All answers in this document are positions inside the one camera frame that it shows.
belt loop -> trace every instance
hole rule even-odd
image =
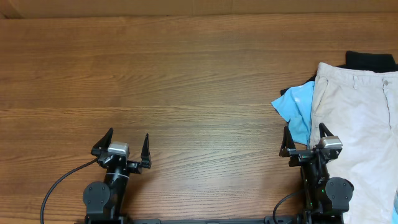
[[[356,75],[354,76],[354,89],[358,89],[358,77]]]

wood grain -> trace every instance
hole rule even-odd
[[[134,218],[262,218],[300,187],[278,157],[270,102],[346,50],[398,56],[398,14],[273,14],[0,21],[0,223],[38,223],[42,199],[113,127],[137,159]],[[46,223],[85,215],[96,165],[65,179]],[[286,201],[279,214],[300,210]]]

black fabric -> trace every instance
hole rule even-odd
[[[358,53],[350,50],[346,52],[346,64],[337,67],[376,73],[398,71],[398,65],[396,65],[396,61],[391,54]],[[305,83],[315,81],[316,75],[317,73],[315,72]],[[285,94],[288,89],[281,90],[280,95]]]

waistband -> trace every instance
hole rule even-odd
[[[383,88],[386,85],[398,86],[398,72],[375,73],[338,68],[326,63],[319,63],[317,78],[326,78],[344,85],[375,86]]]

white jeans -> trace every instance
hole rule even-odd
[[[312,103],[310,147],[319,123],[343,143],[327,164],[330,177],[354,185],[345,223],[391,223],[398,188],[398,72],[374,73],[320,63]]]

